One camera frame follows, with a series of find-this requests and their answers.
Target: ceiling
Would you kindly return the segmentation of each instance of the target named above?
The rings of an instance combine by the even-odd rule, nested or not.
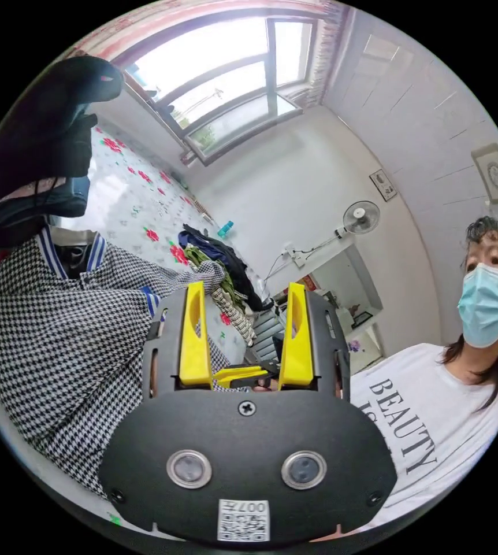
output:
[[[375,154],[411,211],[430,258],[442,337],[460,334],[464,231],[491,213],[471,151],[498,143],[475,96],[434,54],[354,10],[349,42],[324,104]]]

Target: blue bottle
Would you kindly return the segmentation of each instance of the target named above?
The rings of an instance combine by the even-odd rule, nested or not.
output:
[[[226,237],[226,234],[228,233],[228,231],[230,231],[230,229],[233,226],[233,222],[229,221],[226,225],[222,226],[219,230],[218,230],[218,236],[219,237]]]

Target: yellow plastic part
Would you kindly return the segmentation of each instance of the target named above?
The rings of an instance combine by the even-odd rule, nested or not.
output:
[[[200,337],[195,331],[199,319]],[[185,386],[209,386],[212,389],[213,373],[207,341],[203,282],[191,283],[187,287],[180,353],[180,381]]]
[[[313,355],[305,286],[291,283],[288,289],[287,323],[278,389],[281,390],[284,386],[308,387],[313,378]]]
[[[263,370],[260,366],[245,366],[242,368],[223,368],[213,378],[216,380],[217,385],[229,389],[232,380],[255,378],[257,376],[266,376],[266,374],[266,370]]]

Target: tree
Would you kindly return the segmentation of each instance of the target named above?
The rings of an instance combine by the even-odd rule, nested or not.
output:
[[[191,123],[185,116],[182,116],[176,108],[172,110],[172,117],[178,122],[178,125],[182,129],[185,129]],[[199,143],[200,149],[203,151],[211,146],[215,140],[212,128],[207,125],[192,133],[191,138]]]

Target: plaid shirt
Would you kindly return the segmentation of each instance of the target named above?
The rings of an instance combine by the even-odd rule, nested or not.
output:
[[[178,273],[88,232],[87,271],[69,279],[54,247],[62,232],[45,228],[0,263],[0,400],[34,449],[104,498],[98,468],[114,429],[142,402],[159,299],[197,281],[210,294],[224,271],[205,262]],[[228,366],[209,346],[213,372]]]

